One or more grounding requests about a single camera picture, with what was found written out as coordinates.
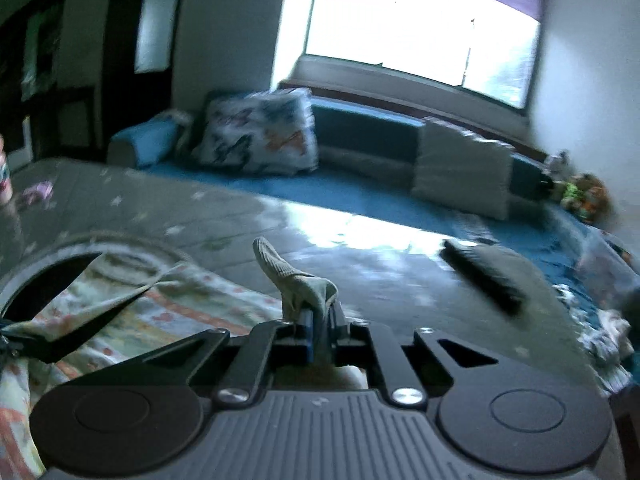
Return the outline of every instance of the stuffed toy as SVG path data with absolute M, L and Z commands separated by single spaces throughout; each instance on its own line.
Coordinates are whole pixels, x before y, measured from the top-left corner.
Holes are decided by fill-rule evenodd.
M 603 186 L 593 186 L 584 192 L 582 204 L 578 208 L 578 218 L 585 224 L 591 225 L 596 216 L 602 211 L 609 200 Z
M 4 154 L 4 139 L 0 136 L 0 205 L 5 205 L 11 200 L 14 190 L 9 179 L 9 166 Z
M 560 202 L 562 208 L 574 213 L 585 224 L 593 224 L 596 216 L 608 204 L 604 184 L 591 173 L 573 176 L 567 183 Z

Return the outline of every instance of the white wall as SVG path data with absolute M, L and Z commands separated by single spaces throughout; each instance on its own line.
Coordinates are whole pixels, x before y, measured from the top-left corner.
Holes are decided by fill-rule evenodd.
M 211 89 L 267 90 L 282 0 L 182 0 L 173 101 L 197 109 Z
M 610 191 L 603 227 L 640 250 L 640 0 L 551 0 L 532 108 L 537 146 Z
M 0 24 L 31 0 L 0 0 Z M 66 0 L 58 57 L 60 87 L 95 85 L 95 128 L 100 139 L 102 44 L 109 0 Z M 86 132 L 78 131 L 77 136 Z M 63 132 L 73 139 L 75 132 Z

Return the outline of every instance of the bright window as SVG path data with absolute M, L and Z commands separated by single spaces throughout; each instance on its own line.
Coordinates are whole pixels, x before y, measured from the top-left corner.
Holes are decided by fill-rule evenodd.
M 135 72 L 163 72 L 171 66 L 178 0 L 142 0 Z
M 306 53 L 462 86 L 523 108 L 542 0 L 314 0 Z

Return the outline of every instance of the crumpled fabric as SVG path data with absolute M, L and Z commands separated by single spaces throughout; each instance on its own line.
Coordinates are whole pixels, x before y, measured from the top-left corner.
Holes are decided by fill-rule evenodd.
M 631 323 L 624 319 L 617 310 L 599 310 L 598 319 L 602 328 L 618 347 L 620 359 L 629 357 L 634 352 L 634 347 L 628 337 Z
M 633 353 L 633 347 L 629 349 L 625 346 L 621 352 L 619 337 L 612 338 L 609 330 L 596 329 L 591 326 L 587 321 L 587 313 L 575 306 L 577 302 L 569 301 L 566 303 L 566 298 L 567 296 L 563 294 L 558 296 L 558 299 L 569 308 L 569 314 L 578 327 L 577 341 L 590 358 L 591 368 L 598 381 L 600 392 L 607 397 L 618 393 L 632 380 L 631 374 L 620 363 L 624 357 L 629 355 L 627 352 Z M 598 311 L 598 317 L 602 315 L 601 313 L 605 314 L 605 318 L 614 317 L 613 314 L 606 314 L 604 310 Z
M 29 431 L 29 414 L 50 389 L 213 327 L 245 335 L 282 315 L 278 300 L 193 264 L 168 272 L 112 254 L 94 260 L 33 320 L 11 326 L 53 341 L 137 298 L 80 348 L 55 364 L 17 358 L 0 378 L 0 479 L 34 480 L 45 468 Z
M 575 294 L 571 292 L 569 285 L 553 285 L 553 288 L 558 293 L 558 300 L 564 306 L 569 308 L 575 308 L 579 305 L 578 298 L 575 297 Z

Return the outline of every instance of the window sill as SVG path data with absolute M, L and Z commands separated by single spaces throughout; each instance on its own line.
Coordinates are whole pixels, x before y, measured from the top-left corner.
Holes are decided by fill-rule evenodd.
M 489 139 L 503 140 L 534 160 L 546 154 L 529 146 L 522 112 L 428 79 L 341 59 L 301 56 L 281 88 L 305 86 L 314 95 L 373 106 L 411 117 L 440 117 Z

